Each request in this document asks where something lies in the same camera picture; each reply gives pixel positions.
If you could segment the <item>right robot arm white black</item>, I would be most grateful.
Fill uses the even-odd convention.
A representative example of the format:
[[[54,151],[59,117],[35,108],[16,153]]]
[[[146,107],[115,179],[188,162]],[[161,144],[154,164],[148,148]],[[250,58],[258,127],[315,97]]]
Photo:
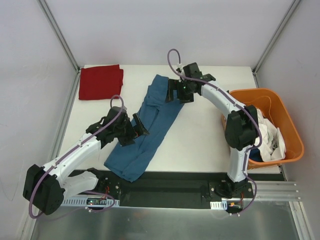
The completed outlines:
[[[178,79],[169,79],[165,101],[175,98],[181,104],[192,103],[199,94],[218,108],[226,119],[224,137],[230,147],[230,165],[224,182],[214,192],[222,198],[234,198],[248,183],[248,162],[257,138],[261,137],[257,108],[236,100],[223,90],[215,77],[203,74],[197,63],[176,70]]]

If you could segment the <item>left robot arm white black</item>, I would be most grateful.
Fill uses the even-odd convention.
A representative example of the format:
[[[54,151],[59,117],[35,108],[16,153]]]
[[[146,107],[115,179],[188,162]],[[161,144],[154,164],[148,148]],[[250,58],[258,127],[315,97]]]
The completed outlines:
[[[33,215],[33,207],[41,214],[51,215],[64,200],[89,190],[96,195],[102,194],[106,183],[97,169],[90,168],[76,176],[70,174],[114,139],[124,147],[134,144],[136,138],[149,135],[137,113],[133,114],[133,120],[131,122],[126,109],[113,106],[106,116],[91,124],[66,153],[42,166],[30,166],[22,193],[29,202],[29,216],[37,218]]]

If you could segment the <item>white t shirt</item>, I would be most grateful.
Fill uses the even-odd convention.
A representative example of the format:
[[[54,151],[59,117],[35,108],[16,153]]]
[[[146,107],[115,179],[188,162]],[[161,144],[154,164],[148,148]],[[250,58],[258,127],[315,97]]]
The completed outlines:
[[[286,145],[279,127],[266,117],[260,109],[257,109],[258,126],[262,136],[262,144],[258,147],[263,162],[268,163],[284,160],[286,157]]]

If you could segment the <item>teal blue t shirt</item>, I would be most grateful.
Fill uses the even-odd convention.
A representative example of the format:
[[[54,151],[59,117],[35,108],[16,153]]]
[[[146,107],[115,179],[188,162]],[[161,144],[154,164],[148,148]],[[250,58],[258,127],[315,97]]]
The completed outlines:
[[[134,182],[145,172],[184,106],[177,99],[165,102],[168,80],[158,74],[154,77],[137,113],[149,135],[139,136],[131,145],[117,144],[104,162],[106,168],[126,181]]]

